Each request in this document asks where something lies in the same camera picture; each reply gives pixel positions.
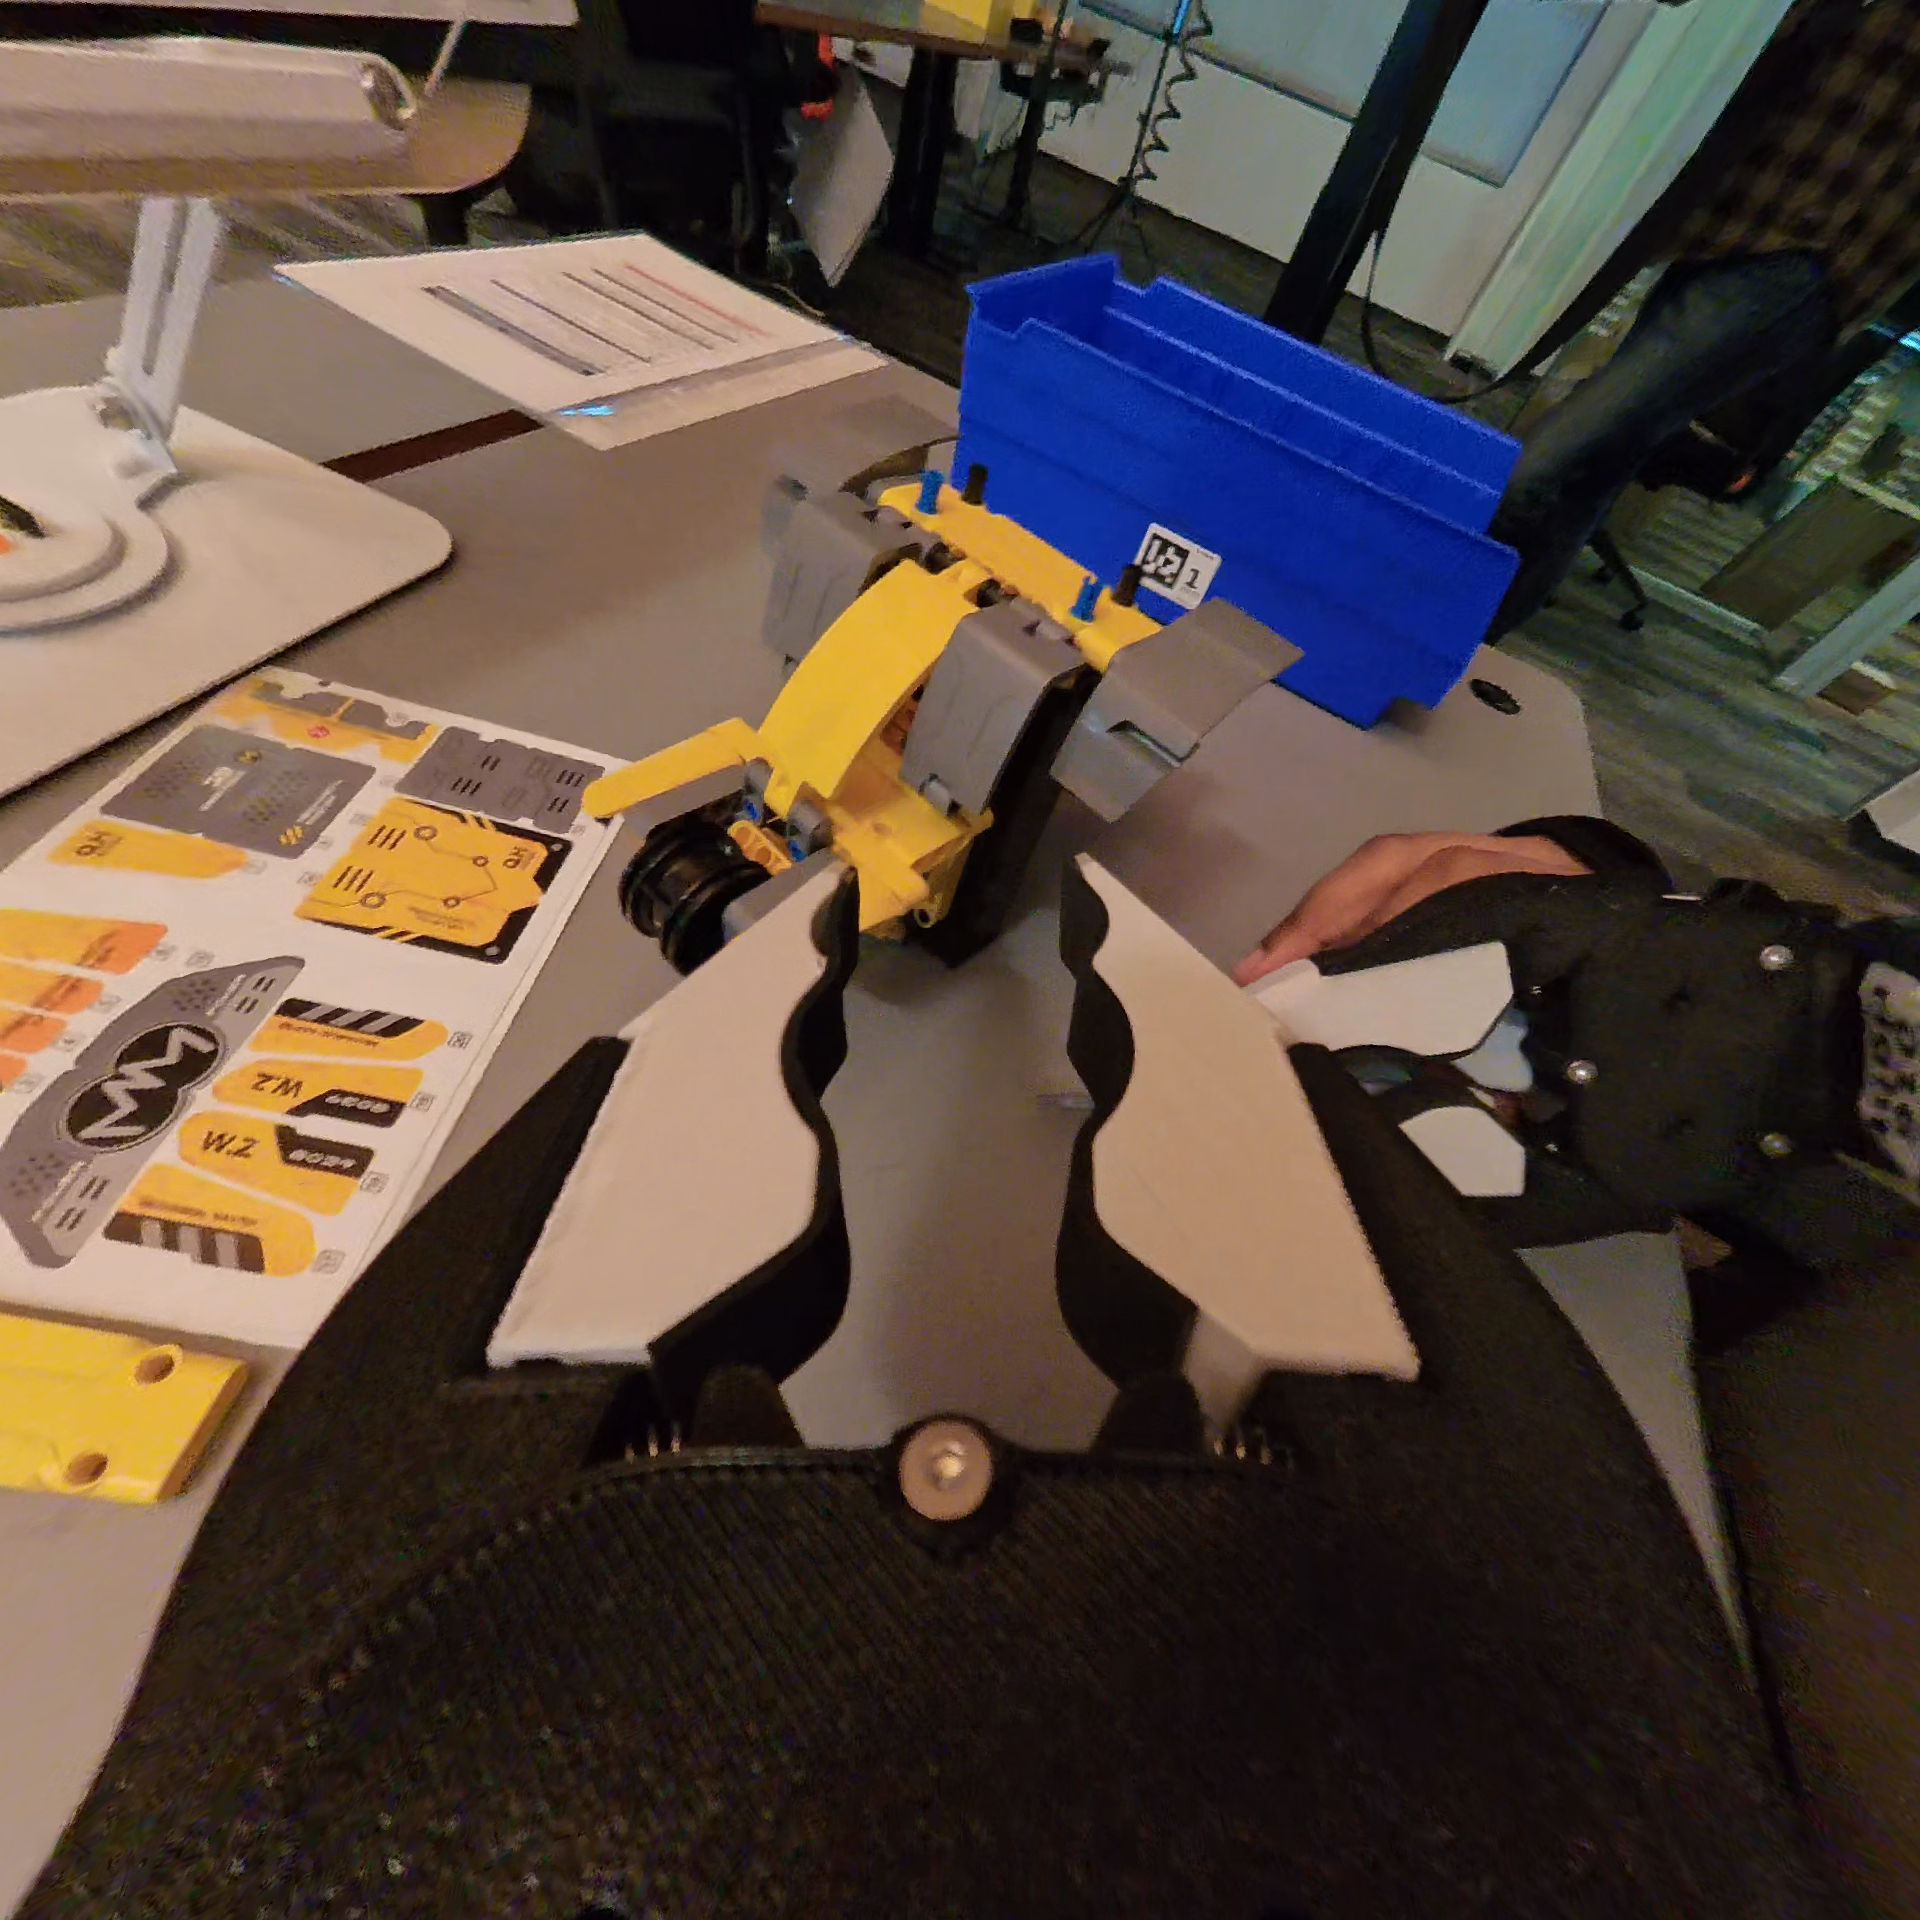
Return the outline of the wooden desk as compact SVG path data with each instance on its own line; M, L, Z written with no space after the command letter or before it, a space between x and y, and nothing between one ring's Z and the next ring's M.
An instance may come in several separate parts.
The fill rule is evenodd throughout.
M925 2L755 2L761 26L813 33L826 39L889 44L909 52L900 86L896 125L896 212L904 204L933 204L940 197L944 159L952 140L952 94L958 63L1012 64L1030 77L1029 109L1037 106L1055 77L1099 82L1115 69L1109 39L1091 26L1068 23L1068 2L1051 2L1051 23L1015 31L1007 44L971 44L944 31Z

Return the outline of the flat yellow brick panel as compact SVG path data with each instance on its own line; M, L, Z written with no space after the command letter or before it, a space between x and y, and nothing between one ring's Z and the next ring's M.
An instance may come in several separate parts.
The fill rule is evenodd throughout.
M176 1498L248 1374L170 1339L2 1314L2 1490Z

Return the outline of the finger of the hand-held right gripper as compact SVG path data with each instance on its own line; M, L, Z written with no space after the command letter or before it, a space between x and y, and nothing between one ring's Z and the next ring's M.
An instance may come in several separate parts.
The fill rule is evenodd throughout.
M1300 959L1247 987L1247 996L1288 1041L1326 1052L1469 1055L1502 1023L1513 987L1507 950L1473 943L1347 973Z
M1521 1197L1523 1144L1473 1085L1405 1085L1384 1095L1387 1119L1464 1197Z

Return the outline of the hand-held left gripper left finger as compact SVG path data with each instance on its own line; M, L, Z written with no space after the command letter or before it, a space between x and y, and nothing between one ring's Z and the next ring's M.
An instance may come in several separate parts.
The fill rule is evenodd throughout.
M658 1398L695 1398L731 1365L783 1381L840 1327L853 1252L822 1095L844 1062L858 883L802 863L745 905L745 931L619 1028L489 1368L642 1365Z

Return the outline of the white book stand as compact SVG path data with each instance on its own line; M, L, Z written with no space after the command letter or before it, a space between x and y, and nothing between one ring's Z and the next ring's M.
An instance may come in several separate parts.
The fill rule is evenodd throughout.
M118 336L84 385L2 400L2 794L191 702L430 574L449 535L327 466L181 405L225 204L449 194L518 147L528 88L452 82L469 23L551 31L573 2L220 2L427 20L407 77L341 48L232 35L2 31L2 199L133 199Z

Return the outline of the person's right hand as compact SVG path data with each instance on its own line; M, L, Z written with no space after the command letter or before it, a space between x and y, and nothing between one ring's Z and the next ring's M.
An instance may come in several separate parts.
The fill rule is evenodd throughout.
M1592 868L1548 835L1419 829L1375 835L1322 876L1233 966L1252 987L1293 964L1351 946L1414 905L1480 877L1582 877Z

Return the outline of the blue plastic bin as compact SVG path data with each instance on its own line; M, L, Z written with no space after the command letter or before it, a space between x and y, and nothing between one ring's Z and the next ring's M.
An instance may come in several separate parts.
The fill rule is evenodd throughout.
M955 477L1176 616L1247 610L1278 686L1358 729L1441 706L1519 554L1490 535L1521 445L1179 281L1091 254L968 284Z

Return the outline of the black office chair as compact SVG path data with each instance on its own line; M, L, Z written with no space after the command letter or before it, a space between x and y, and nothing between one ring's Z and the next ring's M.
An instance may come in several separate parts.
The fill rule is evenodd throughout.
M642 228L737 268L762 212L750 2L579 2L528 55L528 129L498 187L549 236Z

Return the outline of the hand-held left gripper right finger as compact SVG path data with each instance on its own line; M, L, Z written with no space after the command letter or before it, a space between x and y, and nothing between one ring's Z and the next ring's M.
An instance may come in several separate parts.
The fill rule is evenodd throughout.
M1275 1023L1091 857L1057 935L1091 1100L1055 1252L1074 1345L1112 1389L1184 1386L1211 1430L1271 1374L1417 1381Z

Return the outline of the hanging white paper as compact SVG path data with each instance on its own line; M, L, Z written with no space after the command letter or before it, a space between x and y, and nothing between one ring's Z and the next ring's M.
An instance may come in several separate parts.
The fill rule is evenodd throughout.
M830 100L785 110L791 221L822 281L840 289L877 221L895 147L858 64L833 73Z

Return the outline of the standing desk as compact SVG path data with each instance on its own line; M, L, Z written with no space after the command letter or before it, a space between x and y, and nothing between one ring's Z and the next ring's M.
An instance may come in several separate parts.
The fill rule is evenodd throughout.
M1362 254L1384 236L1414 157L1490 2L1405 2L1326 187L1264 306L1264 324L1322 344Z

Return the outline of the yellow sticker sheet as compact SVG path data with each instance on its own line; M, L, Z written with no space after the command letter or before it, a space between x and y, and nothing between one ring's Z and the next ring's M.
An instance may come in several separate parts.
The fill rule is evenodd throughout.
M610 759L296 669L2 864L2 1307L301 1349L610 850Z

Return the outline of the yellow toy brick vehicle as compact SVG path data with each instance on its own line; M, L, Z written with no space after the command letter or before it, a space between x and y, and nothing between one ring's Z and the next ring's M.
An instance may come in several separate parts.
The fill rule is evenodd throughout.
M1126 815L1300 646L1222 599L1170 622L990 502L990 466L783 477L762 638L779 693L586 787L638 844L622 919L688 976L774 883L840 858L858 931L962 966L1060 798Z

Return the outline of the printed paper sheet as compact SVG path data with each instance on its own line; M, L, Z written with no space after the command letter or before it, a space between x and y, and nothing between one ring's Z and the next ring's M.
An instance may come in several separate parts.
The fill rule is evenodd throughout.
M880 368L836 327L638 232L278 277L597 450Z

